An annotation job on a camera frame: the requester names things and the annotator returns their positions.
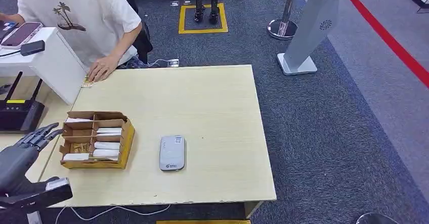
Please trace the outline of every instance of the pink phone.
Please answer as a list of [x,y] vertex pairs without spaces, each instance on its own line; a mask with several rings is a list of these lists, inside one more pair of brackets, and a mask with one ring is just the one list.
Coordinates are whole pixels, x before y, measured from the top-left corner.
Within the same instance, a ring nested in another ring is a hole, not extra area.
[[5,49],[19,49],[27,43],[43,27],[41,23],[24,23],[5,39],[2,47]]

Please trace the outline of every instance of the robotic hand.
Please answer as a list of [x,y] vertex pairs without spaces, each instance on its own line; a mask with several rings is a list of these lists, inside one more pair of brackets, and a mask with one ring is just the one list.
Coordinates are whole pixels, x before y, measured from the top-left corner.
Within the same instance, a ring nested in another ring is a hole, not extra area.
[[66,178],[52,177],[45,182],[31,183],[25,177],[39,152],[62,133],[62,129],[51,132],[58,125],[39,128],[0,152],[0,207],[32,213],[73,196]]

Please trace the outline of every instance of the person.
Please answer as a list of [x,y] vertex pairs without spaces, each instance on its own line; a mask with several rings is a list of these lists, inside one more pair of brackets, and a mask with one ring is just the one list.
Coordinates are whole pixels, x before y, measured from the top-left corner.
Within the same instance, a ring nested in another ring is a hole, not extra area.
[[0,13],[0,20],[58,27],[89,81],[104,80],[115,69],[148,67],[132,46],[142,21],[126,0],[18,0],[18,13]]

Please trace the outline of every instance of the blue-gray carpet floor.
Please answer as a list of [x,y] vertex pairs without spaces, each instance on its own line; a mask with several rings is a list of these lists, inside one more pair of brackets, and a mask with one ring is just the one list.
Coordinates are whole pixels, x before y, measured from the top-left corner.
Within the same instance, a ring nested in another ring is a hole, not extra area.
[[[284,52],[288,42],[269,37],[266,25],[281,17],[285,0],[223,0],[228,33],[184,35],[178,34],[180,7],[171,7],[171,1],[175,0],[139,0],[155,47],[149,61],[179,58],[182,66],[253,65],[278,197],[262,205],[251,218],[254,224],[353,223],[372,211],[399,223],[427,223],[427,201],[330,41],[324,40],[312,54],[317,73],[281,73],[276,54]],[[0,11],[15,9],[2,7],[14,0],[0,2]],[[293,21],[299,21],[303,6],[304,0],[295,0]],[[149,212],[161,207],[132,208]],[[77,211],[90,217],[105,209]],[[59,210],[42,211],[44,223],[54,223]],[[114,210],[87,222],[67,209],[59,223],[243,219],[243,213],[241,204],[177,205],[153,216]],[[25,216],[17,213],[0,219],[25,223]]]

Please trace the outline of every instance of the stanchion post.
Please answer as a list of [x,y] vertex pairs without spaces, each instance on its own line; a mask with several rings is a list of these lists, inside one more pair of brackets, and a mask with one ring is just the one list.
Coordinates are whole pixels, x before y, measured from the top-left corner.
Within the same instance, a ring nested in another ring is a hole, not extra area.
[[293,0],[286,0],[282,19],[276,19],[268,24],[268,32],[277,39],[292,39],[298,26],[289,21]]

